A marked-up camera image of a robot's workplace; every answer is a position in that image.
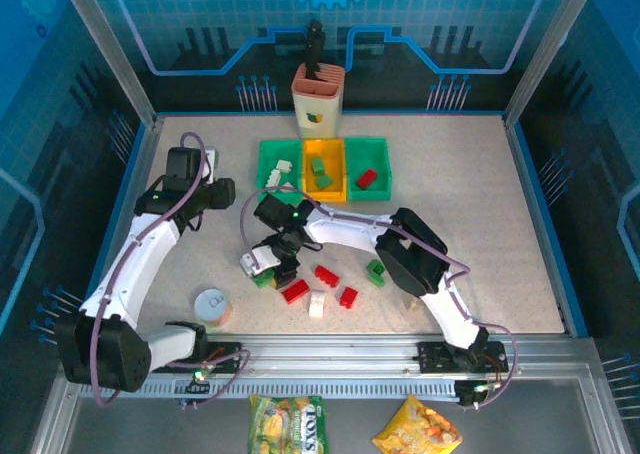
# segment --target green tray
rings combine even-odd
[[[262,189],[269,179],[269,174],[276,168],[278,160],[283,159],[293,164],[291,172],[282,173],[280,184],[290,182],[296,189],[302,189],[302,141],[262,141],[260,143],[260,160],[258,161],[258,175],[256,176],[256,186]],[[282,202],[287,204],[298,204],[302,200],[300,194],[282,191],[271,191]]]
[[[347,155],[347,200],[388,201],[391,199],[393,175],[389,162],[387,140],[381,138],[345,139]],[[369,188],[362,190],[356,181],[367,170],[373,169],[378,178]]]

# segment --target blue enclosure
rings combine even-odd
[[[568,335],[640,356],[638,0],[1,1],[0,452],[31,446],[154,122],[291,113],[312,20],[347,111],[504,113]]]

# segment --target red block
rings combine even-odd
[[[331,287],[336,287],[340,283],[340,278],[324,266],[316,267],[315,275]]]
[[[310,290],[309,285],[305,281],[300,280],[293,286],[287,287],[282,291],[282,295],[284,296],[285,301],[287,301],[287,304],[291,304],[296,299],[304,296]]]
[[[360,179],[356,181],[356,186],[364,191],[367,187],[373,184],[373,181],[375,181],[377,178],[378,173],[373,169],[369,169],[362,176],[360,176]]]
[[[347,309],[351,309],[351,306],[353,306],[353,301],[356,300],[357,295],[358,291],[352,289],[351,287],[345,287],[342,296],[340,296],[340,305],[346,307]]]

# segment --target beige tabletop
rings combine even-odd
[[[167,255],[140,313],[142,332],[170,320],[195,320],[196,296],[212,287],[225,292],[233,306],[231,320],[220,328],[224,332],[441,332],[426,306],[410,302],[388,275],[384,288],[370,284],[365,266],[374,256],[354,249],[327,245],[320,253],[303,249],[299,255],[299,276],[311,288],[326,288],[322,319],[309,318],[309,295],[287,305],[275,289],[258,289],[238,264],[245,252],[240,208],[256,189],[260,141],[296,138],[295,117],[167,118],[149,184],[164,173],[167,151],[185,131],[219,150],[216,174],[235,180],[236,202],[225,211],[207,211],[201,230],[186,231]],[[471,266],[471,275],[456,284],[477,318],[518,333],[563,331],[498,116],[344,116],[340,134],[387,138],[394,176],[390,202],[341,208],[372,214],[414,210],[448,245],[450,256]],[[247,221],[250,242],[270,233],[252,215]],[[312,268],[318,263],[341,277],[337,289],[315,279]],[[338,303],[347,285],[359,291],[351,310]]]

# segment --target snack bag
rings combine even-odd
[[[384,454],[449,454],[461,442],[458,430],[414,395],[373,439]]]
[[[249,454],[329,454],[322,398],[251,396]]]

